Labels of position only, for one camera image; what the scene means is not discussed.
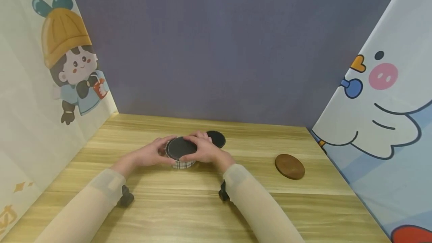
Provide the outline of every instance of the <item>black eye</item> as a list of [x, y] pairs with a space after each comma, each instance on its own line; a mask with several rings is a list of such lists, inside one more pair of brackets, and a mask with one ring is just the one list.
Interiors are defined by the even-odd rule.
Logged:
[[375, 54], [375, 59], [376, 60], [380, 60], [384, 57], [384, 52], [383, 51], [379, 51]]

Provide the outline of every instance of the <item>cartoon backdrop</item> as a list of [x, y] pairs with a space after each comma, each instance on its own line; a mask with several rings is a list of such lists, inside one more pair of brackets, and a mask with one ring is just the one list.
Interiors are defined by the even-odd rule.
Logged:
[[432, 242], [432, 0], [392, 0], [312, 131], [395, 243]]
[[0, 240], [116, 110], [74, 0], [0, 0]]

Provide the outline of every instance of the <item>wooden table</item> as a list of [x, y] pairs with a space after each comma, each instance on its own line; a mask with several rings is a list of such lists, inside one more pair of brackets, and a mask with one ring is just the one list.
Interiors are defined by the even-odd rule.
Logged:
[[[304, 127], [124, 114], [106, 121], [3, 242], [33, 242], [74, 195], [121, 155], [157, 137], [196, 129], [226, 136], [224, 149], [271, 193], [306, 242], [390, 242]], [[278, 173], [274, 161], [281, 153], [302, 161], [303, 179]], [[257, 242], [236, 207], [219, 199], [221, 181], [210, 164], [186, 170], [143, 168], [127, 182], [133, 204], [115, 208], [93, 242]]]

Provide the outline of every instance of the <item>black lid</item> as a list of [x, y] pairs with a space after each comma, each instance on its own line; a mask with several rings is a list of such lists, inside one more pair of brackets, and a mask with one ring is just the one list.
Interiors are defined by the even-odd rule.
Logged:
[[197, 151], [196, 144], [184, 140], [183, 137], [177, 137], [166, 145], [166, 153], [170, 158], [179, 160], [184, 155], [193, 154]]
[[209, 130], [207, 132], [207, 135], [211, 138], [211, 141], [213, 142], [213, 144], [217, 147], [219, 147], [220, 149], [225, 145], [225, 136], [216, 131], [216, 130]]

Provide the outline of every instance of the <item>brown round coaster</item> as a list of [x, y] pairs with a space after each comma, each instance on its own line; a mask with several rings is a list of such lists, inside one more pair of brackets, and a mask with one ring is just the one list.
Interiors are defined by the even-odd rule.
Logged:
[[303, 164], [291, 155], [278, 155], [274, 163], [279, 173], [289, 179], [299, 180], [305, 175]]

